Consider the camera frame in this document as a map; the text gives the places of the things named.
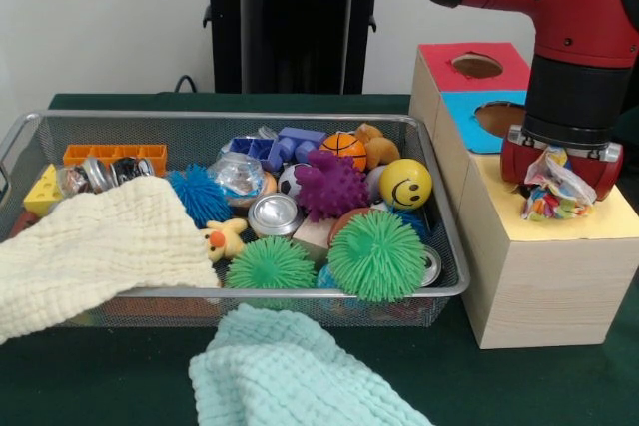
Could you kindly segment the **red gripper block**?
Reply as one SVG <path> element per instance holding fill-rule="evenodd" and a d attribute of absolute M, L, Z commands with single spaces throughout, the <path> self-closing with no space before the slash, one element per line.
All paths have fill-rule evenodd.
<path fill-rule="evenodd" d="M 500 167 L 502 178 L 512 184 L 524 183 L 528 167 L 543 153 L 547 144 L 536 140 L 522 143 L 507 138 L 502 143 Z M 588 184 L 599 201 L 605 200 L 621 172 L 624 150 L 616 143 L 600 151 L 567 150 L 567 167 Z"/>

